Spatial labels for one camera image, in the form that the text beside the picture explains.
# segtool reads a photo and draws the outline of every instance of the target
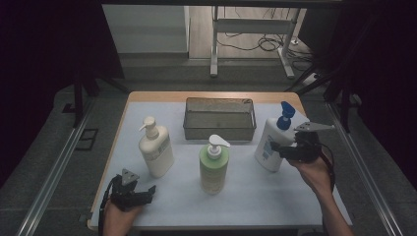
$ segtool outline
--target black curtain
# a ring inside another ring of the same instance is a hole
[[[355,58],[359,115],[417,188],[417,7],[388,1]]]
[[[124,78],[101,5],[95,0],[0,3],[0,186],[20,162],[53,108],[55,93],[74,81]]]

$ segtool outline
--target table surface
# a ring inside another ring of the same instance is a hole
[[[231,142],[225,187],[217,195],[208,195],[200,187],[198,153],[207,141],[187,141],[184,137],[182,122],[187,97],[251,98],[254,101],[258,128],[251,142]],[[140,175],[137,192],[156,185],[152,204],[146,206],[134,222],[134,226],[141,229],[320,226],[320,206],[298,171],[284,160],[279,171],[271,173],[253,157],[265,120],[279,112],[279,102],[283,100],[297,109],[293,121],[307,120],[301,101],[293,92],[132,92],[95,196],[89,227],[96,229],[104,188],[123,168]],[[158,179],[149,175],[138,149],[143,134],[137,128],[148,115],[155,116],[157,124],[168,128],[174,152],[173,166]],[[351,224],[336,188],[334,196]]]

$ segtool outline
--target soap dispenser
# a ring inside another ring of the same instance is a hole
[[[200,176],[204,191],[217,194],[224,187],[230,143],[219,135],[211,135],[209,144],[200,150]]]
[[[174,155],[168,129],[156,126],[155,119],[148,116],[140,131],[146,128],[146,134],[139,141],[139,150],[148,166],[150,175],[162,177],[174,163]]]
[[[265,123],[261,141],[255,151],[255,159],[265,169],[278,171],[282,158],[277,151],[273,151],[270,142],[276,142],[280,146],[289,147],[295,142],[295,131],[291,124],[291,118],[295,114],[294,107],[286,101],[281,102],[282,115],[276,118],[268,118]]]

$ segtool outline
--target white pump bottle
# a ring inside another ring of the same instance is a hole
[[[255,150],[255,159],[265,169],[276,172],[281,166],[282,158],[279,153],[273,151],[270,142],[279,143],[281,146],[291,146],[295,142],[295,131],[291,118],[295,114],[295,108],[288,102],[282,101],[282,116],[268,118],[265,122],[261,141]]]
[[[174,163],[174,155],[166,127],[156,126],[155,119],[148,116],[140,131],[146,128],[146,135],[139,141],[139,150],[147,163],[150,174],[162,177]]]

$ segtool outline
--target forearm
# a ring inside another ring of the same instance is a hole
[[[128,217],[106,218],[103,236],[125,236],[132,227],[133,220]]]
[[[352,236],[353,232],[341,214],[331,193],[317,194],[328,235]]]

